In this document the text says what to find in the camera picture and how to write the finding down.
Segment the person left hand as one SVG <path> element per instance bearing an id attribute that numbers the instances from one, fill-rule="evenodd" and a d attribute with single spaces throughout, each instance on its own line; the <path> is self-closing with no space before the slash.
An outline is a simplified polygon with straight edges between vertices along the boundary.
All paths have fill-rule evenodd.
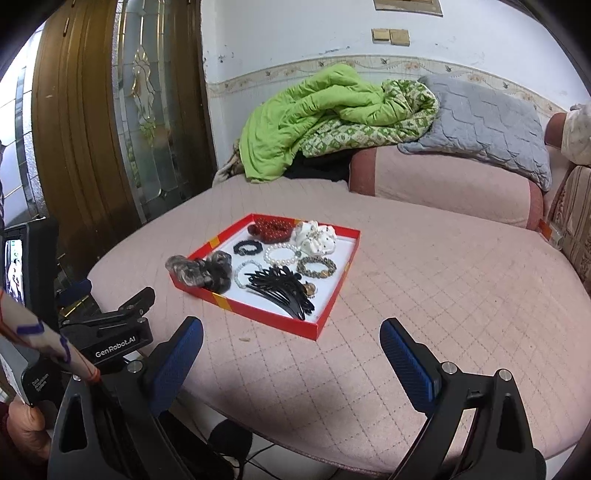
<path id="1" fill-rule="evenodd" d="M 31 407 L 19 397 L 9 404 L 8 434 L 20 453 L 38 460 L 47 460 L 51 438 L 46 431 L 45 417 L 38 407 Z"/>

